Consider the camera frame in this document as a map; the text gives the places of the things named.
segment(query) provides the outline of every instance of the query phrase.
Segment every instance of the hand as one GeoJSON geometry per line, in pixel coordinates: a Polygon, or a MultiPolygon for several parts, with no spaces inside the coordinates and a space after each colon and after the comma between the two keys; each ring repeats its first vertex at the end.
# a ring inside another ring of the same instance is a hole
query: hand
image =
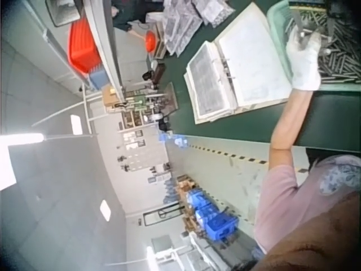
{"type": "Polygon", "coordinates": [[[117,9],[116,7],[112,7],[112,17],[114,18],[119,12],[119,9],[117,9]]]}
{"type": "Polygon", "coordinates": [[[292,29],[286,50],[292,67],[292,86],[294,89],[314,91],[320,88],[321,75],[318,72],[320,48],[320,33],[312,33],[308,43],[302,48],[298,28],[292,29]]]}

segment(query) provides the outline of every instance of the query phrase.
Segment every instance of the floor tape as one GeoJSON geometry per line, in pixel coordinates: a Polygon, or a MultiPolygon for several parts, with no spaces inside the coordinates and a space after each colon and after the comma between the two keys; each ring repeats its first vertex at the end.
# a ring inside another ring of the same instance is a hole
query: floor tape
{"type": "MultiPolygon", "coordinates": [[[[246,156],[240,156],[240,155],[231,154],[231,153],[224,152],[224,151],[219,151],[219,150],[214,150],[214,149],[211,149],[211,148],[200,147],[200,146],[192,145],[192,144],[188,144],[188,147],[195,148],[196,150],[200,150],[200,151],[209,152],[211,154],[217,154],[217,155],[222,155],[222,156],[226,156],[226,157],[230,157],[230,158],[234,158],[234,159],[239,159],[239,160],[249,162],[249,163],[256,163],[256,164],[260,164],[260,165],[268,165],[268,161],[259,160],[259,159],[256,159],[256,158],[249,158],[249,157],[246,157],[246,156]]],[[[308,173],[309,172],[309,170],[305,169],[305,168],[295,168],[294,170],[297,173],[308,173]]]]}

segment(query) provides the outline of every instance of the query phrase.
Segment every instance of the green workbench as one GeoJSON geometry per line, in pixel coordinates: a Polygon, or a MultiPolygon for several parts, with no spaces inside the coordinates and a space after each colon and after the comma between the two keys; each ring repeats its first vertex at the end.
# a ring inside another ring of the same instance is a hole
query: green workbench
{"type": "MultiPolygon", "coordinates": [[[[195,125],[193,110],[183,75],[190,59],[204,41],[213,41],[225,27],[233,21],[251,1],[230,0],[236,12],[218,28],[202,26],[179,58],[165,59],[166,71],[161,84],[173,82],[179,110],[170,116],[174,133],[189,136],[236,139],[256,142],[269,142],[284,104],[219,119],[213,123],[195,125]]],[[[266,13],[277,0],[255,1],[266,13]]],[[[311,108],[303,125],[297,145],[360,151],[360,93],[316,92],[311,108]]]]}

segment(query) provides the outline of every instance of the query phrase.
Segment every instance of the person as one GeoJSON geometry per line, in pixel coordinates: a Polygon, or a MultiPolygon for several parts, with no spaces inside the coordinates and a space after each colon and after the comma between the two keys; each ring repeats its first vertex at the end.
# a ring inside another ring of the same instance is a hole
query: person
{"type": "MultiPolygon", "coordinates": [[[[271,137],[268,173],[262,182],[256,211],[254,238],[264,254],[297,227],[360,189],[361,160],[350,154],[309,156],[309,175],[301,186],[297,185],[291,148],[312,95],[321,84],[320,33],[310,36],[305,49],[301,48],[299,36],[294,27],[287,43],[293,89],[271,137]]],[[[234,270],[249,270],[255,264],[253,261],[234,270]]]]}
{"type": "Polygon", "coordinates": [[[112,0],[113,26],[143,38],[132,29],[129,22],[139,20],[145,24],[147,13],[161,12],[163,9],[162,2],[151,2],[151,0],[112,0]]]}
{"type": "MultiPolygon", "coordinates": [[[[243,266],[240,263],[233,270],[243,266]]],[[[299,226],[252,270],[361,270],[360,193],[347,195],[299,226]]]]}

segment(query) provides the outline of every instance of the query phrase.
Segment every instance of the ceiling light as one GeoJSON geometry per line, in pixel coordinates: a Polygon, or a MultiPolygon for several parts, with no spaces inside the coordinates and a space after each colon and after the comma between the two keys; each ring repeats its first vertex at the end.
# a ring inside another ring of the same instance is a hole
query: ceiling light
{"type": "Polygon", "coordinates": [[[104,216],[105,220],[109,221],[111,219],[111,209],[108,206],[108,203],[103,200],[100,205],[100,211],[102,212],[102,215],[104,216]]]}
{"type": "Polygon", "coordinates": [[[0,135],[0,143],[6,146],[32,144],[42,141],[44,141],[44,135],[40,133],[0,135]]]}
{"type": "Polygon", "coordinates": [[[83,128],[81,126],[80,117],[77,115],[70,115],[70,120],[72,122],[73,134],[75,135],[83,134],[83,128]]]}
{"type": "Polygon", "coordinates": [[[156,255],[152,247],[147,247],[147,261],[150,271],[159,271],[156,255]]]}
{"type": "Polygon", "coordinates": [[[16,184],[14,170],[11,165],[9,150],[7,145],[0,142],[0,191],[16,184]]]}

